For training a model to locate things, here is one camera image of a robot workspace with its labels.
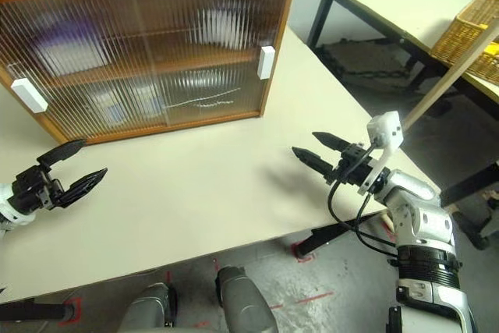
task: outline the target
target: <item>wooden stick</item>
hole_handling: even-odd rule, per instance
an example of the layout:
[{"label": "wooden stick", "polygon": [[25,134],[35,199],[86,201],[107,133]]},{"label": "wooden stick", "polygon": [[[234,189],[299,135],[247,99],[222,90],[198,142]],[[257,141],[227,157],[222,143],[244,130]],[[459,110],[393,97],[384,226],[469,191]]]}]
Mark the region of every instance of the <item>wooden stick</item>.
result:
[{"label": "wooden stick", "polygon": [[445,76],[424,96],[423,99],[404,119],[402,128],[407,130],[437,99],[469,68],[490,42],[499,34],[499,18],[494,18],[488,28],[478,36],[476,41],[445,73]]}]

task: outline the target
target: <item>white table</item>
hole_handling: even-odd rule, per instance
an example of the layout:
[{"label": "white table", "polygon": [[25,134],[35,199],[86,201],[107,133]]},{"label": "white table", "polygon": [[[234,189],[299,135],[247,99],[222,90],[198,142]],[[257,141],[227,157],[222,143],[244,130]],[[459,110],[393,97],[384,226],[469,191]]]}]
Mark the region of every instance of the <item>white table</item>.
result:
[{"label": "white table", "polygon": [[[39,211],[7,233],[0,303],[128,275],[207,253],[333,223],[328,186],[291,146],[335,153],[311,132],[367,143],[370,117],[293,32],[285,32],[262,119],[86,147],[55,165],[65,187],[104,166],[108,174],[67,210]],[[0,180],[56,144],[0,89]],[[428,178],[401,151],[390,166]],[[363,198],[338,190],[338,214],[354,218]],[[382,209],[372,202],[366,213]]]},{"label": "white table", "polygon": [[[424,60],[430,58],[427,53],[472,0],[322,0],[307,42],[311,48],[317,44],[332,1],[343,5],[425,63]],[[499,86],[468,73],[462,78],[471,85],[461,85],[465,94],[486,111],[499,113]]]}]

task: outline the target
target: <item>concrete floor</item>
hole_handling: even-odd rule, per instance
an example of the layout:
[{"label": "concrete floor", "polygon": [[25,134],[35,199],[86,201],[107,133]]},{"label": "concrete floor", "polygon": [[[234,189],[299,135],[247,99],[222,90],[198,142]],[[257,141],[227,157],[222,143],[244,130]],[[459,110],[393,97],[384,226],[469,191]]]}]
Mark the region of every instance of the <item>concrete floor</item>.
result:
[{"label": "concrete floor", "polygon": [[[400,109],[396,96],[351,89],[372,115]],[[404,146],[405,152],[440,187],[482,168],[497,158],[499,150],[497,122],[466,98],[454,97],[451,102],[454,107],[443,118],[425,117],[417,122]],[[487,216],[480,197],[471,197],[458,205],[472,214],[476,222]],[[364,226],[388,238],[378,218],[372,218]],[[246,268],[273,307],[283,332],[384,331],[388,308],[396,305],[396,270],[383,255],[363,247],[353,233],[318,249],[308,261],[299,262],[291,254],[290,245],[307,236],[307,232],[296,233],[141,275],[43,296],[39,301],[46,303],[80,298],[80,321],[65,326],[43,322],[4,324],[1,331],[113,332],[133,298],[158,281],[171,282],[178,290],[179,326],[224,331],[225,320],[214,293],[214,278],[219,267],[229,264]],[[478,251],[459,230],[455,236],[458,255],[464,263],[461,285],[468,294],[480,332],[495,332],[499,326],[499,240],[494,237],[487,250]],[[166,243],[163,251],[168,251],[168,246],[174,244]]]}]

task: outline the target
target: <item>wicker basket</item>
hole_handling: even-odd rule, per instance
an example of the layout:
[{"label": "wicker basket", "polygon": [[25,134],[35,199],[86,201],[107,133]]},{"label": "wicker basket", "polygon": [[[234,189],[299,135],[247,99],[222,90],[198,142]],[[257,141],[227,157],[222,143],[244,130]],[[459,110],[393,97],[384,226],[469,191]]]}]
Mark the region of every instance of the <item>wicker basket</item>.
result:
[{"label": "wicker basket", "polygon": [[[442,62],[453,64],[494,17],[499,17],[499,0],[473,0],[455,17],[430,54]],[[499,85],[499,55],[484,51],[467,72]]]}]

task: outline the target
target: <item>wooden cabinet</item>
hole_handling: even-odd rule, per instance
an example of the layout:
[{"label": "wooden cabinet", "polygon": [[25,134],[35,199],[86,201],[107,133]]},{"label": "wooden cabinet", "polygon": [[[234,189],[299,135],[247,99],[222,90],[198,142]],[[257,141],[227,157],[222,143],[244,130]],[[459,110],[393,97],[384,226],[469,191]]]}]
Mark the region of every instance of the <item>wooden cabinet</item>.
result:
[{"label": "wooden cabinet", "polygon": [[261,116],[290,1],[0,0],[0,81],[28,80],[59,142]]}]

